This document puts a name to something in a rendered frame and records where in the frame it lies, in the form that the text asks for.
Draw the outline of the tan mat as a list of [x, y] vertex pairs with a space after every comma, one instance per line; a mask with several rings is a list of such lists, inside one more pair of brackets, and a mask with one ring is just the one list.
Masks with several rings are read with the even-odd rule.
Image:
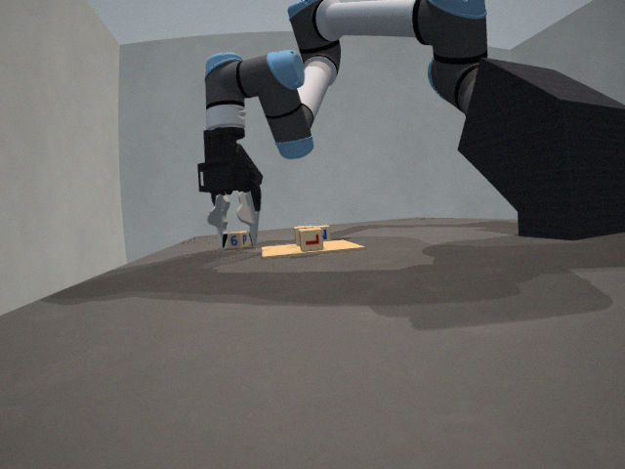
[[365, 250], [365, 246], [345, 240], [323, 241], [323, 248], [323, 250], [303, 252], [296, 244], [268, 246], [263, 247], [263, 259]]

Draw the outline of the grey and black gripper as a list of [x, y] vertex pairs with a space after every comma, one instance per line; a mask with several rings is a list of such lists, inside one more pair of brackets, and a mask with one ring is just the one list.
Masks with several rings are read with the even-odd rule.
[[[237, 217], [240, 222], [249, 225], [251, 243], [255, 246], [261, 210], [261, 188], [248, 161], [240, 160], [236, 154], [236, 140], [245, 137], [245, 130], [240, 127], [218, 127], [214, 130], [205, 130], [203, 133], [205, 162], [197, 164], [198, 185], [200, 192], [211, 193], [215, 206], [208, 213], [207, 222], [216, 227], [219, 242], [225, 247], [228, 237], [227, 212], [230, 205], [226, 194], [239, 191]], [[204, 186], [201, 186], [202, 171]]]

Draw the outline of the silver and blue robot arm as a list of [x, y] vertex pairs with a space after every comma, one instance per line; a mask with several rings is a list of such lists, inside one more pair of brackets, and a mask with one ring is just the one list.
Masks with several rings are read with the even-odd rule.
[[206, 130], [244, 129], [244, 99], [258, 97], [281, 156], [309, 154], [314, 119], [339, 71], [343, 35], [417, 37], [433, 46], [430, 84], [467, 116], [479, 59], [487, 58], [484, 0], [301, 1], [287, 12], [302, 59], [292, 50], [208, 59]]

